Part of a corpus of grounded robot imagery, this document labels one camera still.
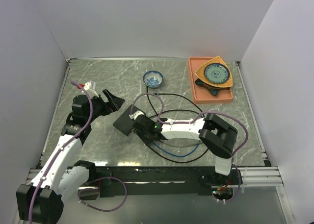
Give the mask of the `black network switch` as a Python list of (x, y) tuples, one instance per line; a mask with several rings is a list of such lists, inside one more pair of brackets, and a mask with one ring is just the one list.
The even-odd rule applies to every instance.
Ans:
[(123, 133), (125, 136), (128, 136), (132, 131), (133, 120), (130, 119), (129, 114), (131, 111), (130, 105), (121, 116), (112, 124), (117, 130)]

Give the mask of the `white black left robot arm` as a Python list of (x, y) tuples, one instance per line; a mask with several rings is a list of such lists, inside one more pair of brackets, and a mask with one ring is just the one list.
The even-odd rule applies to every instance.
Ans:
[(46, 164), (29, 184), (22, 184), (17, 189), (21, 220), (40, 224), (57, 223), (72, 193), (83, 183), (91, 186), (96, 182), (96, 166), (93, 162), (79, 161), (68, 174), (66, 170), (90, 134), (90, 124), (99, 116), (118, 111), (125, 102), (107, 89), (103, 90), (103, 94), (108, 101), (88, 89), (74, 97), (72, 111)]

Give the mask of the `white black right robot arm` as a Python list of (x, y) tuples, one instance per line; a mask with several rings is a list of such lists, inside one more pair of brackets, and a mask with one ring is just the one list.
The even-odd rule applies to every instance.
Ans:
[(130, 119), (132, 128), (146, 145), (177, 138), (201, 141), (215, 155), (215, 180), (225, 184), (232, 178), (232, 153), (237, 129), (217, 115), (207, 114), (204, 118), (185, 121), (166, 119), (165, 123), (161, 123), (136, 111)]

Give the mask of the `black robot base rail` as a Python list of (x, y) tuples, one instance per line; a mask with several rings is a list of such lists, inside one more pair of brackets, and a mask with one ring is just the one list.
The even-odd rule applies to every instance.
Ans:
[(215, 172), (213, 166), (96, 166), (79, 160), (91, 172), (83, 186), (95, 187), (100, 197), (135, 195), (212, 195), (213, 187), (240, 186), (242, 177), (236, 168), (229, 175)]

